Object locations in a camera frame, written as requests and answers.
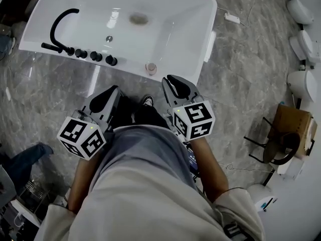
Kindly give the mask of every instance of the black faucet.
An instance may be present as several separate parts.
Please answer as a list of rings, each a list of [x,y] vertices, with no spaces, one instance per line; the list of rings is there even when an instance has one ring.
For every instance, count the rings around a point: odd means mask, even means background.
[[[53,23],[53,25],[51,27],[51,30],[50,30],[50,40],[56,46],[53,46],[53,45],[50,45],[50,44],[46,44],[46,43],[42,43],[41,47],[46,48],[46,49],[50,49],[50,50],[53,50],[53,51],[57,51],[58,53],[61,53],[62,50],[64,50],[64,51],[66,51],[66,53],[69,56],[72,56],[75,53],[75,49],[73,47],[66,47],[65,45],[63,45],[60,42],[58,42],[56,40],[56,38],[55,38],[55,31],[56,31],[56,28],[57,28],[58,24],[60,23],[60,21],[66,15],[68,15],[68,14],[77,14],[77,13],[79,13],[78,9],[69,9],[69,10],[66,10],[65,12],[63,12],[62,14],[60,14],[58,16],[58,18],[56,18],[56,20]]]

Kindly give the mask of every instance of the white bathtub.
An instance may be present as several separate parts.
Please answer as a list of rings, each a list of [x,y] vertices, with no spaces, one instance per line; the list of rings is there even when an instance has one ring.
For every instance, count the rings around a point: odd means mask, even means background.
[[[88,52],[86,59],[68,56],[41,47],[50,41],[50,29],[65,10],[76,8],[58,25],[56,39],[67,47]],[[20,49],[85,60],[109,66],[107,55],[117,58],[114,68],[161,81],[175,74],[197,83],[212,31],[215,0],[39,0],[24,31]],[[133,14],[143,14],[148,22],[133,24]],[[103,55],[92,61],[90,52]],[[145,65],[157,66],[150,76]]]

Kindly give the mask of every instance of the white toilet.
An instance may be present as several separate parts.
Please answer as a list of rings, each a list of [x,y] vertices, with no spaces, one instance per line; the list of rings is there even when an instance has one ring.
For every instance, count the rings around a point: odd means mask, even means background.
[[[290,73],[287,76],[287,83],[295,97],[316,101],[317,81],[309,70]]]
[[[287,9],[297,23],[311,24],[314,21],[313,13],[300,0],[290,0]]]
[[[290,44],[299,60],[307,59],[312,65],[321,62],[321,45],[317,42],[312,42],[305,30],[301,30],[296,36],[291,37]]]

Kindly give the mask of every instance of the white cube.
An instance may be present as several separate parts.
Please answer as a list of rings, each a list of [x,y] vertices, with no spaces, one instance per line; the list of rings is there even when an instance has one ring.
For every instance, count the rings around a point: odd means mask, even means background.
[[[68,152],[85,160],[90,160],[106,143],[97,124],[72,117],[66,118],[57,138]]]
[[[173,108],[173,125],[187,141],[209,135],[215,116],[208,101]]]

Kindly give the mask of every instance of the brown cardboard box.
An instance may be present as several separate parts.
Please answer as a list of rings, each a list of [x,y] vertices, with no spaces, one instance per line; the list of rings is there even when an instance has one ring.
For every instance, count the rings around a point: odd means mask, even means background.
[[[281,133],[284,132],[297,132],[300,135],[300,146],[297,150],[296,155],[301,157],[307,155],[307,151],[304,149],[304,144],[306,142],[307,129],[310,124],[312,115],[308,111],[295,109],[293,107],[288,107],[279,104],[274,120],[273,126]],[[313,140],[316,133],[317,124],[314,121],[311,128],[311,139]],[[271,128],[268,138],[275,135],[275,131]]]

